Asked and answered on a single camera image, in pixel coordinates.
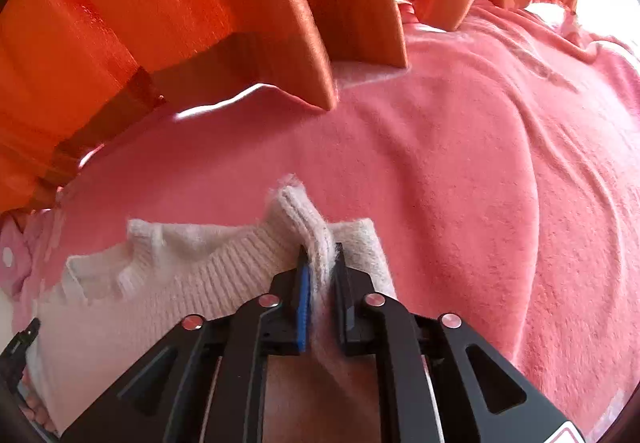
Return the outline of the person's hand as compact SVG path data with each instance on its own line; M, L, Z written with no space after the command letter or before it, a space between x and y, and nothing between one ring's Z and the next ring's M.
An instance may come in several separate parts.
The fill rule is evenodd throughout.
M56 434L56 428L49 416L49 412L36 393L26 391L21 411L29 421L33 421L47 432Z

